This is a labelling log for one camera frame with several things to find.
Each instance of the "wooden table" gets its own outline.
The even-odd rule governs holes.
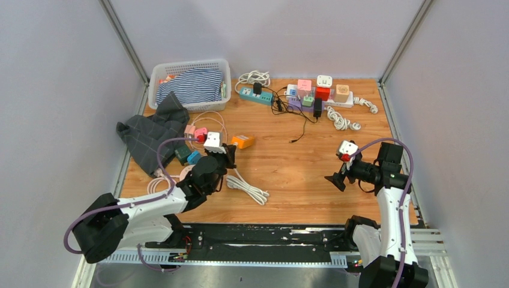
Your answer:
[[[271,88],[278,90],[296,79],[274,79]],[[343,224],[352,215],[380,222],[380,213],[373,193],[362,192],[357,184],[347,184],[345,192],[339,191],[324,176],[337,172],[342,162],[335,153],[342,140],[354,140],[363,146],[381,137],[390,137],[391,132],[374,80],[335,80],[336,84],[350,86],[354,96],[364,98],[378,106],[379,112],[371,114],[366,106],[355,105],[351,109],[336,107],[344,117],[362,125],[360,131],[338,131],[324,112],[318,123],[306,124],[304,137],[295,143],[303,131],[304,118],[291,115],[273,115],[270,107],[242,100],[232,91],[232,98],[224,117],[229,140],[233,135],[248,134],[256,137],[253,146],[237,149],[235,154],[238,171],[251,185],[270,193],[265,206],[258,205],[241,190],[227,188],[226,183],[219,193],[214,193],[195,210],[179,214],[182,222],[188,223],[294,223],[294,224]],[[145,116],[154,110],[148,105]],[[198,113],[191,114],[191,121]],[[210,117],[219,119],[209,113]],[[220,125],[203,120],[197,128],[207,127],[219,131]],[[378,145],[363,152],[363,160],[372,162],[378,154]],[[182,166],[173,160],[167,167],[171,175],[179,174]],[[122,188],[122,197],[146,194],[151,180],[131,159]],[[364,184],[365,190],[372,188]],[[411,210],[411,223],[417,224],[415,211]]]

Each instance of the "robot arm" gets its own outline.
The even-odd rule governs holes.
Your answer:
[[[119,208],[90,215],[72,230],[88,263],[97,263],[122,247],[168,241],[175,230],[171,223],[175,214],[197,208],[207,196],[221,190],[227,169],[236,167],[236,146],[221,144],[220,133],[209,132],[207,136],[207,156],[200,158],[170,194],[166,190],[115,199],[107,193],[97,198],[83,214],[111,206]]]
[[[381,232],[375,221],[359,216],[348,219],[345,225],[347,242],[352,248],[359,249],[363,260],[364,272],[361,274],[360,287],[390,286],[395,279],[402,253],[405,253],[405,274],[402,277],[404,285],[399,287],[425,287],[428,273],[418,266],[410,236],[409,191],[403,203],[399,203],[409,181],[407,175],[400,173],[403,147],[382,142],[373,164],[363,162],[360,153],[350,157],[357,150],[358,146],[353,141],[343,141],[337,156],[344,163],[338,173],[326,176],[325,179],[341,191],[346,188],[346,178],[351,184],[359,180],[375,185],[372,192],[375,193],[380,208]],[[399,217],[400,209],[403,209],[403,222]],[[401,227],[406,239],[404,251]]]

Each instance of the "blue power strip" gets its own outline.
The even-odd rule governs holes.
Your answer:
[[[257,102],[264,105],[272,105],[272,93],[262,92],[260,95],[253,94],[253,88],[242,87],[239,92],[240,99]]]

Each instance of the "blue and white striped fabric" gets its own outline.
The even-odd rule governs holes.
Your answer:
[[[170,91],[181,104],[212,102],[221,100],[223,73],[209,68],[193,68],[176,76],[170,82],[159,84],[155,102],[159,105]]]

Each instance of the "laundry basket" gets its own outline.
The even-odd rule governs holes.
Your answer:
[[[168,75],[179,75],[192,68],[212,68],[223,72],[223,82],[226,84],[226,93],[225,97],[220,101],[191,103],[184,104],[183,106],[189,112],[224,110],[226,103],[232,96],[232,79],[230,76],[230,66],[228,66],[228,61],[224,59],[175,62],[159,64],[155,66],[154,70],[152,71],[152,76],[150,77],[150,84],[148,86],[148,106],[150,106],[152,109],[157,108],[157,103],[155,102],[155,94],[159,88],[159,80],[166,79]]]

